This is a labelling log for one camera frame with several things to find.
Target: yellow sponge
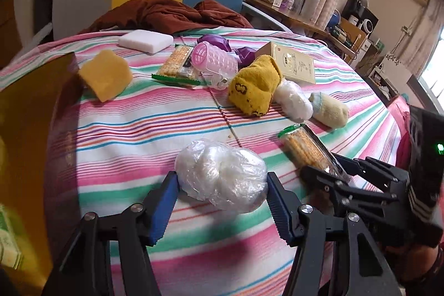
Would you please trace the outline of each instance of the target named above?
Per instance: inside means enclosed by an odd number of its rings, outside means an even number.
[[[121,94],[133,75],[128,63],[110,49],[105,49],[79,70],[79,76],[101,102]]]

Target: biscuit package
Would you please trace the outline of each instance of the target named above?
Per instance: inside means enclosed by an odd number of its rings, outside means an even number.
[[[293,155],[296,167],[312,166],[349,182],[350,176],[307,125],[289,126],[279,132],[277,137]]]
[[[199,71],[191,64],[193,47],[179,45],[152,78],[171,84],[200,85]]]

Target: plastic bag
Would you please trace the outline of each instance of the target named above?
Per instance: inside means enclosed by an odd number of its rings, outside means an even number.
[[[282,110],[295,123],[303,123],[313,115],[313,106],[301,88],[294,82],[283,79],[277,86],[273,100],[282,106]]]
[[[312,166],[346,183],[350,181],[350,176],[337,159],[307,125],[286,127],[277,137],[291,152],[293,161],[299,169]]]
[[[197,43],[201,43],[201,42],[208,42],[211,45],[215,45],[216,47],[218,47],[226,52],[231,52],[231,47],[229,46],[228,39],[223,38],[222,36],[220,36],[218,34],[205,34],[197,40]]]
[[[265,162],[247,148],[200,139],[177,155],[175,169],[189,196],[218,209],[248,213],[267,197]]]
[[[242,47],[235,49],[234,52],[239,56],[242,67],[248,67],[255,60],[256,49],[250,47]]]

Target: window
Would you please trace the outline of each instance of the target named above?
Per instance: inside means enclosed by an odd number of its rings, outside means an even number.
[[[430,88],[430,91],[437,98],[441,107],[444,108],[444,77],[442,70],[444,69],[444,30],[441,38],[433,52],[432,58],[425,67],[421,78]]]

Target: pink striped blanket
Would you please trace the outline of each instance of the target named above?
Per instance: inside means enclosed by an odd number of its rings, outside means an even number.
[[[306,191],[295,166],[281,149],[278,131],[291,125],[279,105],[261,117],[244,117],[227,101],[226,91],[204,86],[194,90],[162,85],[155,73],[174,49],[154,56],[117,46],[124,31],[82,34],[39,46],[0,72],[0,89],[36,67],[67,52],[81,66],[102,49],[124,57],[134,79],[116,99],[98,104],[90,93],[80,101],[77,136],[77,183],[81,211],[109,215],[144,198],[168,171],[177,153],[206,137],[258,153],[268,170],[299,198]],[[347,104],[345,128],[331,131],[308,122],[327,148],[347,157],[372,156],[395,164],[400,131],[367,84],[338,56],[319,42],[296,34],[254,29],[217,28],[189,31],[176,44],[195,45],[205,33],[229,39],[233,49],[255,49],[269,41],[294,47],[314,59],[317,84],[306,94],[322,91]],[[357,187],[372,185],[355,177]],[[219,211],[207,202],[179,196],[165,236],[149,249],[163,295],[279,295],[288,277],[295,249],[279,238],[265,202],[249,214]],[[332,246],[326,245],[322,282],[331,269]],[[123,295],[118,247],[111,246],[117,295]]]

